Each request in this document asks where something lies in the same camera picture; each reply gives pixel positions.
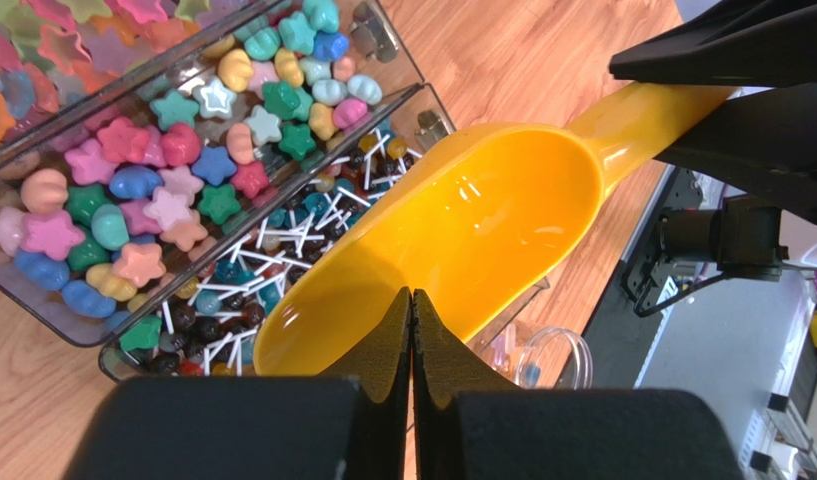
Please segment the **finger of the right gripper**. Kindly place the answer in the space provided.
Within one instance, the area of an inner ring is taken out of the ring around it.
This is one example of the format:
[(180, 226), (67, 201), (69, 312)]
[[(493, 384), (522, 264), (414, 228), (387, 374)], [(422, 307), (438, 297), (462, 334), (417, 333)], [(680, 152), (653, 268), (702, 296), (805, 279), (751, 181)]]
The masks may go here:
[(612, 56), (618, 80), (785, 88), (817, 83), (817, 1), (720, 1)]
[(657, 154), (817, 225), (817, 85), (729, 100)]

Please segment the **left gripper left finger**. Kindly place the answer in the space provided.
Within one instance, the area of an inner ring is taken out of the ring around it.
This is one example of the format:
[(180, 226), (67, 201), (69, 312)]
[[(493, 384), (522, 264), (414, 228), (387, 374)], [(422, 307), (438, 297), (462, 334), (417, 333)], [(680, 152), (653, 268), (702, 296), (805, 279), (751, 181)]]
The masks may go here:
[(321, 374), (356, 387), (342, 479), (401, 479), (411, 379), (412, 294), (401, 288), (380, 322)]

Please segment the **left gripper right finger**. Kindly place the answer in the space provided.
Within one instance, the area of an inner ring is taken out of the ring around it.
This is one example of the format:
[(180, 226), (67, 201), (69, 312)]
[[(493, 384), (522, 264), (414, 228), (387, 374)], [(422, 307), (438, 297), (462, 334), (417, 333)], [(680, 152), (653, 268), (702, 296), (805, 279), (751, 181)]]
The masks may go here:
[(412, 376), (417, 476), (481, 479), (489, 465), (480, 438), (483, 421), (460, 396), (516, 391), (518, 387), (483, 362), (446, 327), (429, 294), (416, 289), (412, 307)]

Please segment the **clear round jar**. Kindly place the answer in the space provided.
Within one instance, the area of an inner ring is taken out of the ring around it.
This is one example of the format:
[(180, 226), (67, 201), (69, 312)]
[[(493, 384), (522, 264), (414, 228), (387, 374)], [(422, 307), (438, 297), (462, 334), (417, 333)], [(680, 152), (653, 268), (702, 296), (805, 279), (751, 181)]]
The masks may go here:
[(513, 325), (476, 352), (494, 371), (524, 389), (581, 390), (592, 386), (593, 358), (585, 339), (561, 327), (521, 336)]

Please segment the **yellow plastic scoop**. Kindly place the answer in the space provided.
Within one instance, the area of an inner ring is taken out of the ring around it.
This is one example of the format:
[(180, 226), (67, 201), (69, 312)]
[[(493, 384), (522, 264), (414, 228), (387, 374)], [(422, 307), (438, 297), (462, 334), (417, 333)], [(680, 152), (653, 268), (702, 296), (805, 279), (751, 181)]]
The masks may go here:
[(565, 259), (619, 182), (732, 94), (634, 82), (562, 127), (484, 123), (438, 141), (278, 303), (253, 349), (262, 376), (324, 371), (403, 288), (467, 340)]

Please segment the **clear box of lollipops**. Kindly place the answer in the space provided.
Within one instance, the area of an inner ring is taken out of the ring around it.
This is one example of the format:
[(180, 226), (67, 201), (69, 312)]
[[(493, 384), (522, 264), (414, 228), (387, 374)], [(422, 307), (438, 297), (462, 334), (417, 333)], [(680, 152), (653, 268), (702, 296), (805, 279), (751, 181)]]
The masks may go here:
[(268, 315), (301, 277), (437, 141), (454, 129), (430, 84), (389, 94), (325, 152), (267, 156), (279, 179), (196, 250), (179, 288), (154, 297), (100, 351), (114, 381), (141, 375), (245, 376)]

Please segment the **clear box of star candies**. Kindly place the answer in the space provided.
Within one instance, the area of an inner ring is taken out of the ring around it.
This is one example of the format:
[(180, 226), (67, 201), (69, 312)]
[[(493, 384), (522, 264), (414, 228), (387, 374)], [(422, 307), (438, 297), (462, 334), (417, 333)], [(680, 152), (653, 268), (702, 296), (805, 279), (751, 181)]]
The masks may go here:
[(0, 164), (0, 292), (105, 342), (280, 176), (422, 74), (377, 1), (248, 7), (33, 130)]

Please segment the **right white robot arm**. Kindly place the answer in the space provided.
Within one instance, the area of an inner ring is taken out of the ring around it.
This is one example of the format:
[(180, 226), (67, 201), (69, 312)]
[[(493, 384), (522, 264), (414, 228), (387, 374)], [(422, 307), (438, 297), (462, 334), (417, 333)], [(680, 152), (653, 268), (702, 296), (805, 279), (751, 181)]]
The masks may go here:
[(659, 154), (739, 190), (714, 211), (668, 216), (665, 254), (728, 277), (817, 269), (817, 1), (721, 1), (615, 54), (610, 73), (744, 87)]

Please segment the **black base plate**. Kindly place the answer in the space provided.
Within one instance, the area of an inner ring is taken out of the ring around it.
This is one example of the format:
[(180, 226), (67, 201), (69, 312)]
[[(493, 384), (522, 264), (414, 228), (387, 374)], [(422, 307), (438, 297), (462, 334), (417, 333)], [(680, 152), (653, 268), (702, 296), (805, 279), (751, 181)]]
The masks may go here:
[(639, 311), (665, 301), (680, 287), (673, 274), (692, 276), (698, 265), (670, 262), (662, 252), (662, 219), (676, 210), (696, 210), (703, 202), (697, 175), (667, 167), (598, 300), (582, 337), (590, 349), (590, 386), (693, 389), (706, 369), (694, 308), (679, 304), (677, 317), (666, 308), (648, 317)]

